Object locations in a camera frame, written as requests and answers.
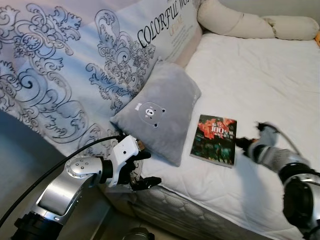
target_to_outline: white bedsheet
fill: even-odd
[[[258,137],[256,121],[283,130],[320,167],[320,49],[315,41],[242,39],[213,33],[203,38],[186,67],[202,91],[195,105],[180,167],[157,155],[142,176],[233,223],[272,239],[302,238],[282,214],[277,175],[236,149],[233,169],[190,157],[200,114],[236,119],[237,137]],[[280,139],[279,147],[287,147]]]

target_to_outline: book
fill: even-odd
[[[235,165],[237,121],[200,115],[190,156],[232,168]]]

